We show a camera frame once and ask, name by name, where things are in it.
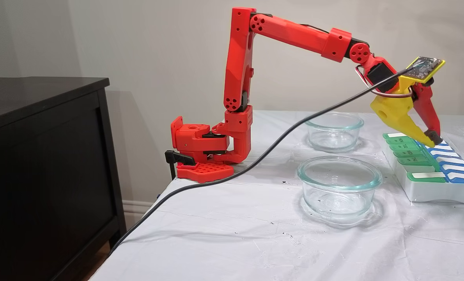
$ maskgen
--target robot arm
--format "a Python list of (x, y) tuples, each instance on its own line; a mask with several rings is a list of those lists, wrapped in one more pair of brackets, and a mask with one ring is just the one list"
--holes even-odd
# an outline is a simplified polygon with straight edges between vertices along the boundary
[[(225, 122), (210, 129), (204, 124), (184, 124), (182, 117), (173, 121), (171, 125), (173, 147), (196, 161), (196, 165), (179, 164), (177, 166), (179, 178), (190, 178), (199, 182), (225, 178), (233, 173), (233, 169), (226, 164), (240, 163), (248, 156), (251, 149), (252, 124), (252, 107), (248, 102), (250, 82), (254, 74), (252, 45), (256, 34), (320, 53), (322, 57), (336, 62), (341, 62), (344, 57), (351, 59), (364, 68), (364, 79), (371, 84), (396, 73), (384, 58), (374, 57), (367, 43), (352, 38), (349, 32), (336, 28), (326, 32), (316, 27), (277, 18), (271, 14), (260, 14), (253, 8), (235, 7), (232, 9), (230, 45), (225, 72), (223, 96), (223, 105), (226, 109)], [(429, 85), (423, 84), (426, 83), (425, 79), (429, 81), (435, 71), (426, 73), (427, 76), (423, 77), (423, 80), (397, 78), (378, 89), (382, 93), (403, 96), (409, 91), (409, 86), (414, 85), (415, 94), (412, 93), (416, 99), (414, 104), (411, 98), (386, 96), (377, 96), (371, 104), (371, 108), (385, 124), (428, 146), (434, 146), (434, 142), (414, 124), (407, 112), (413, 106), (416, 107), (429, 131), (439, 135), (439, 122), (430, 102), (431, 89)], [(227, 151), (229, 137), (234, 139), (232, 151)], [(213, 166), (211, 169), (210, 164), (219, 165), (221, 168)]]

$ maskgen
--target red robot arm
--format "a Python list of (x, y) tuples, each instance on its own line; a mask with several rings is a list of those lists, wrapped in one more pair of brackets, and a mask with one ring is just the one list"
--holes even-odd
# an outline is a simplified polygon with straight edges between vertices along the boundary
[[(341, 62), (344, 57), (349, 58), (364, 67), (364, 77), (370, 83), (396, 73), (384, 58), (374, 57), (367, 43), (352, 38), (349, 32), (336, 28), (326, 32), (271, 14), (260, 14), (253, 8), (235, 7), (232, 9), (225, 71), (225, 122), (211, 129), (205, 124), (184, 124), (182, 117), (172, 122), (173, 147), (196, 161), (193, 166), (181, 163), (177, 165), (179, 178), (189, 178), (200, 183), (225, 178), (234, 173), (228, 164), (240, 163), (248, 156), (251, 150), (252, 124), (252, 106), (248, 105), (248, 101), (253, 77), (252, 45), (256, 34), (320, 53), (322, 57), (336, 62)], [(391, 92), (397, 87), (398, 79), (379, 90)], [(429, 101), (430, 87), (423, 89), (422, 85), (416, 85), (414, 89), (419, 91), (417, 98), (420, 102), (416, 103), (421, 109), (418, 113), (427, 120), (428, 127), (431, 126), (439, 134), (439, 122), (435, 121), (436, 114), (431, 112), (434, 113)], [(227, 151), (229, 137), (234, 139), (234, 149), (231, 151)]]

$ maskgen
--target black clamp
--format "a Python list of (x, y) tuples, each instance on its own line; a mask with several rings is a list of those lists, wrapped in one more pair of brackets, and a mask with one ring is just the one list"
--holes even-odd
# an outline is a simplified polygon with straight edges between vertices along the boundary
[(171, 179), (174, 180), (177, 177), (175, 173), (175, 163), (180, 162), (184, 165), (195, 166), (196, 161), (193, 157), (185, 154), (178, 153), (176, 151), (165, 152), (166, 163), (170, 164)]

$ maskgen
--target wooden floor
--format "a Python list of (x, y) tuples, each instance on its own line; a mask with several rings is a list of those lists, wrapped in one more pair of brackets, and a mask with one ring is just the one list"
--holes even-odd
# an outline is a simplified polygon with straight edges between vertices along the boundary
[(98, 268), (106, 260), (106, 256), (109, 253), (110, 247), (109, 242), (104, 244), (102, 248), (95, 254), (95, 256), (90, 260), (89, 263), (85, 264), (80, 270), (79, 274), (76, 276), (74, 281), (88, 281), (90, 277), (98, 270)]

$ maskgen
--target dark wooden cabinet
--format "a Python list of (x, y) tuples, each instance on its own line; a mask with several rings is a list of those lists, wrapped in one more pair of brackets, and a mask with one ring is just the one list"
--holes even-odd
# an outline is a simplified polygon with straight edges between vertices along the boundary
[(107, 78), (0, 78), (0, 281), (70, 280), (126, 232)]

